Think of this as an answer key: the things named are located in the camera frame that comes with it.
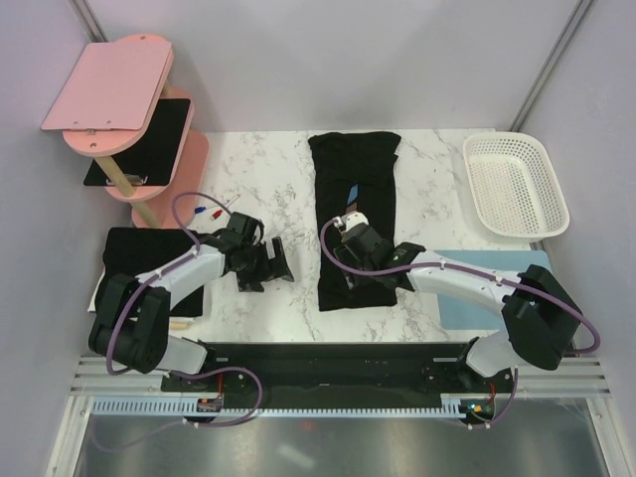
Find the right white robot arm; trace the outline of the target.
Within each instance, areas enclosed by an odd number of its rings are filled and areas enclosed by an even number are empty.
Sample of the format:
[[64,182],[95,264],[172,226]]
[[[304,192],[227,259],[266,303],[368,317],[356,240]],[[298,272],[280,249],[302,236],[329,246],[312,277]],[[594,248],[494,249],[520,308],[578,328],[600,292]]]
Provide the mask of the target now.
[[550,270],[487,269],[450,259],[422,245],[392,245],[358,213],[330,221],[341,236],[327,258],[352,286],[376,282],[389,290],[433,293],[479,306],[502,319],[502,330],[474,338],[455,366],[455,379],[474,392],[497,373],[521,364],[554,371],[580,324],[580,309]]

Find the black graphic t shirt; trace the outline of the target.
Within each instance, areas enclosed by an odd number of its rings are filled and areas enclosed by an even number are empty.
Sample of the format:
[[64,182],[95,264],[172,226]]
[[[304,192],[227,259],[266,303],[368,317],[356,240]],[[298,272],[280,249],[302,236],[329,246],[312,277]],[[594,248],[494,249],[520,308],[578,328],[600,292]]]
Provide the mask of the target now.
[[[395,238],[394,167],[400,142],[400,135],[388,131],[329,132],[308,139],[318,229],[336,217],[359,212],[381,238]],[[397,304],[396,293],[371,278],[360,277],[350,285],[344,271],[326,256],[321,257],[317,292],[322,312]]]

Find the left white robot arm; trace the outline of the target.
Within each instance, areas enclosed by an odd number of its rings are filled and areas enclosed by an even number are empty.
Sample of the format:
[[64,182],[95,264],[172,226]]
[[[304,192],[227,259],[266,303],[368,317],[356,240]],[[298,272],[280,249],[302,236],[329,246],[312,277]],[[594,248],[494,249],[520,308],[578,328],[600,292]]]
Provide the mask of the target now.
[[89,337],[91,351],[106,358],[112,375],[134,370],[174,372],[197,391],[218,379],[218,367],[206,358],[203,344],[169,333],[175,306],[200,287],[233,273],[240,292],[262,292],[274,279],[294,280],[282,240],[271,240],[267,253],[262,222],[248,215],[230,214],[226,226],[195,239],[195,244],[170,262],[129,276],[106,281]]

